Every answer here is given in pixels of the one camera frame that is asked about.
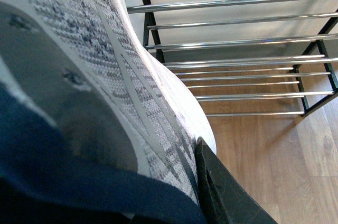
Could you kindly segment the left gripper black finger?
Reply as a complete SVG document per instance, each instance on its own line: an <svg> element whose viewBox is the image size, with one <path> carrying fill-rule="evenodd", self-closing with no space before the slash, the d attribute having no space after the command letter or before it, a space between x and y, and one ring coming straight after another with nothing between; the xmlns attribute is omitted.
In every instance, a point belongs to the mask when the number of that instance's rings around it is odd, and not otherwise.
<svg viewBox="0 0 338 224"><path fill-rule="evenodd" d="M195 160L199 204L207 223L276 223L243 189L203 139L198 140Z"/></svg>

